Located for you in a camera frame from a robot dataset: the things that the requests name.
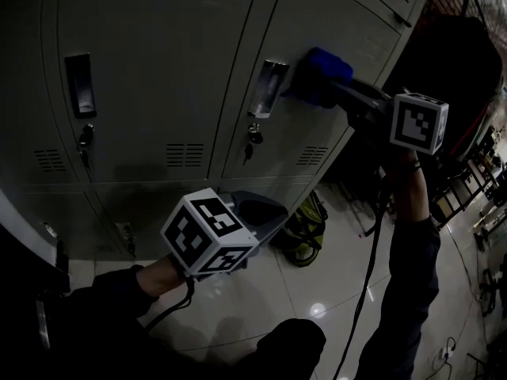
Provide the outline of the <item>grey metal locker door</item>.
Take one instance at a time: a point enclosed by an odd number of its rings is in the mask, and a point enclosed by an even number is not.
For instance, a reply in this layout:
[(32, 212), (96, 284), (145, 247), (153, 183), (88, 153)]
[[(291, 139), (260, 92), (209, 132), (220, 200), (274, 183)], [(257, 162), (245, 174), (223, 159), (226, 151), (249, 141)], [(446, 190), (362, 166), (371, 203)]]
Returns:
[[(399, 34), (353, 0), (277, 0), (246, 91), (241, 115), (223, 171), (225, 178), (314, 175), (348, 127), (338, 107), (324, 109), (292, 97), (276, 99), (268, 119), (247, 112), (263, 62), (287, 63), (287, 89), (298, 61), (321, 48), (353, 68), (353, 75), (374, 83), (387, 63)], [(263, 143), (254, 145), (248, 126), (260, 124)], [(252, 158), (243, 165), (247, 143)]]

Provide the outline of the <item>person's right forearm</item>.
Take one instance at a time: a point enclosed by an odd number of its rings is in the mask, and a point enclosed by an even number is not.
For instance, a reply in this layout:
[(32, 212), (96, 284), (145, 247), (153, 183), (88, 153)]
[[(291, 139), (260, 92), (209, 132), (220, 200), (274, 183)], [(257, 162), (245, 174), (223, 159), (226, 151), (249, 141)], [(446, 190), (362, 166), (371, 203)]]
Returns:
[(384, 164), (396, 219), (391, 240), (390, 281), (379, 326), (363, 347), (354, 380), (410, 380), (421, 329), (439, 293), (436, 260), (440, 235), (429, 212), (422, 169), (412, 150), (393, 150)]

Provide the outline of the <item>black metal stand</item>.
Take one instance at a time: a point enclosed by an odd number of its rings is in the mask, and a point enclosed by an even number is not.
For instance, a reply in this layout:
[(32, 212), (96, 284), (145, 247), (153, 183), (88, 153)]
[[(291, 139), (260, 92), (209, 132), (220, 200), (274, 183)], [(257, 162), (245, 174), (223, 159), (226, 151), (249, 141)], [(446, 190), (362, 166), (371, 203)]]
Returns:
[(502, 318), (507, 318), (507, 253), (503, 256), (503, 261), (499, 267), (500, 277), (495, 279), (489, 268), (485, 269), (482, 273), (482, 277), (485, 280), (479, 284), (480, 290), (480, 302), (483, 306), (483, 299), (486, 298), (487, 306), (482, 311), (482, 316), (486, 317), (492, 314), (496, 308), (497, 295), (500, 296)]

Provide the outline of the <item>black metal frame shelf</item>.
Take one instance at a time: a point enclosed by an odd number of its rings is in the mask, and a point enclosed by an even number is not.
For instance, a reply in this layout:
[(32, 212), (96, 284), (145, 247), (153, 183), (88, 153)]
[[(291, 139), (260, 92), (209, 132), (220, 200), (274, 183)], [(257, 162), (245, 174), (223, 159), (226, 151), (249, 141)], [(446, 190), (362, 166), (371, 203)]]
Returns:
[(479, 194), (498, 186), (503, 161), (496, 153), (500, 135), (490, 128), (464, 158), (439, 172), (436, 187), (430, 190), (430, 213), (441, 229), (461, 211), (465, 211)]

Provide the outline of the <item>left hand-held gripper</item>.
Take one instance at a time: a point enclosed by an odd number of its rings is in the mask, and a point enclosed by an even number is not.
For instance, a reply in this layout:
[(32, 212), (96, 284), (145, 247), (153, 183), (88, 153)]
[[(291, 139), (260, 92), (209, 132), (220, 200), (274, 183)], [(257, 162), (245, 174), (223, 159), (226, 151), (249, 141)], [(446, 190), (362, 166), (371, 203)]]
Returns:
[(245, 226), (212, 188), (183, 196), (162, 226), (162, 239), (187, 275), (233, 271), (269, 243), (288, 215), (283, 205), (256, 193), (237, 191), (232, 199)]

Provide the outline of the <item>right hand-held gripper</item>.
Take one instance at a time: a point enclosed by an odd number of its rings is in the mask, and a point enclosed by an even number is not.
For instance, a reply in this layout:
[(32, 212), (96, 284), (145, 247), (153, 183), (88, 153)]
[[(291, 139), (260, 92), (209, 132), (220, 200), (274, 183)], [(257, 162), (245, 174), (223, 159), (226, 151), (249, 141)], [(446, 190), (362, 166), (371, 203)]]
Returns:
[(367, 82), (334, 83), (337, 105), (353, 128), (378, 148), (389, 144), (433, 155), (444, 140), (449, 104), (420, 93), (393, 97)]

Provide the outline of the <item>keys in left lock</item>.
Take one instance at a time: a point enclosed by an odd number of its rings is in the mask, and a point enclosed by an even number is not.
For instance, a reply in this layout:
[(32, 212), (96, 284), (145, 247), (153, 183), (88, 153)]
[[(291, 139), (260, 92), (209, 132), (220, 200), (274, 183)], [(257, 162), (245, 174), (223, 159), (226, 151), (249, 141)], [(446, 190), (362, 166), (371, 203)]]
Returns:
[(94, 126), (91, 123), (85, 125), (82, 129), (82, 133), (78, 138), (78, 146), (80, 148), (87, 148), (93, 142)]

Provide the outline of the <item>black metal rack bar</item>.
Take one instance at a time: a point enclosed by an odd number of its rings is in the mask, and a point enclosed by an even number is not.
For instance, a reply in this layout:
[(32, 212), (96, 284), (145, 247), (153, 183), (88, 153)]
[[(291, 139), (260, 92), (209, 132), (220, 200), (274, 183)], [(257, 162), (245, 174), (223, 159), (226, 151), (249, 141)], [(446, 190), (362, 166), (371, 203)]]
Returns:
[(481, 5), (480, 5), (480, 3), (479, 3), (478, 0), (463, 0), (463, 4), (461, 6), (459, 15), (461, 17), (465, 17), (467, 15), (467, 10), (468, 10), (468, 7), (471, 4), (471, 2), (473, 2), (473, 5), (476, 8), (476, 11), (477, 11), (477, 14), (478, 14), (478, 19), (482, 23), (486, 23), (486, 19), (485, 19), (485, 16), (483, 14), (482, 7), (481, 7)]

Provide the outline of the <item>person's black trouser leg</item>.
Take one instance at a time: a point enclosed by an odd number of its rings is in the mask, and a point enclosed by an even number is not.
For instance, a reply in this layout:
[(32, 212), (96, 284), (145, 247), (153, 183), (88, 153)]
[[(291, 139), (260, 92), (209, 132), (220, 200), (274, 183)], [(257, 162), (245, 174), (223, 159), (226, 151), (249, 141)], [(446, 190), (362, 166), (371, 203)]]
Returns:
[(288, 319), (259, 340), (250, 373), (255, 380), (311, 380), (325, 345), (313, 321)]

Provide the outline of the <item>blue wiping cloth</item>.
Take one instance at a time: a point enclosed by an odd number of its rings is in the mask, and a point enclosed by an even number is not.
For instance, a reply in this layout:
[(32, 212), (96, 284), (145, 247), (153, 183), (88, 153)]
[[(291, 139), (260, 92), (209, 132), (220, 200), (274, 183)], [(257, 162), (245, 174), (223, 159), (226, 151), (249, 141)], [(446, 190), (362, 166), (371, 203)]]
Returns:
[(280, 96), (332, 108), (337, 104), (334, 84), (348, 86), (352, 79), (353, 68), (348, 63), (314, 47), (298, 62), (290, 86)]

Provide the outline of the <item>person's dark torso clothing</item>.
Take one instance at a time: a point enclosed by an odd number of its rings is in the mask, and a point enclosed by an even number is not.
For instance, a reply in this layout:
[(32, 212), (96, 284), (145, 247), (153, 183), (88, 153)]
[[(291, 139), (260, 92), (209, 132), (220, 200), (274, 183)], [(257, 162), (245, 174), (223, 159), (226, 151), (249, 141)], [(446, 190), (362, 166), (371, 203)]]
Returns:
[(36, 300), (21, 283), (0, 287), (0, 380), (264, 380), (252, 353), (233, 366), (198, 362), (170, 350), (139, 323), (157, 301), (143, 268), (109, 272), (51, 301), (49, 348)]

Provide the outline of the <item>yellow-green backpack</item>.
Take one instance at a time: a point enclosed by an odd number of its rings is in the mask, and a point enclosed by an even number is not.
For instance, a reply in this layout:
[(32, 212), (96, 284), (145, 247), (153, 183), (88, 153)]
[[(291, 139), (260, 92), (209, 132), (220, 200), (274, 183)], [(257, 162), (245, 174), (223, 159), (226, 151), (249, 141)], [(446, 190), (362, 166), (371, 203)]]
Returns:
[(279, 249), (296, 267), (312, 264), (322, 249), (328, 213), (315, 191), (299, 205), (270, 245)]

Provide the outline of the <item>person's left forearm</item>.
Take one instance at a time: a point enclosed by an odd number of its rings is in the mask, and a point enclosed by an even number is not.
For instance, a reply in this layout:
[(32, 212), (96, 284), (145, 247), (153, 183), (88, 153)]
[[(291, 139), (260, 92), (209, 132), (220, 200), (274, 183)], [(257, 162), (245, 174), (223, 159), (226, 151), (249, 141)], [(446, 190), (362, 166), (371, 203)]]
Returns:
[(81, 312), (100, 318), (137, 319), (159, 298), (183, 285), (185, 277), (169, 256), (147, 266), (133, 265), (98, 275), (90, 287), (74, 291), (69, 299)]

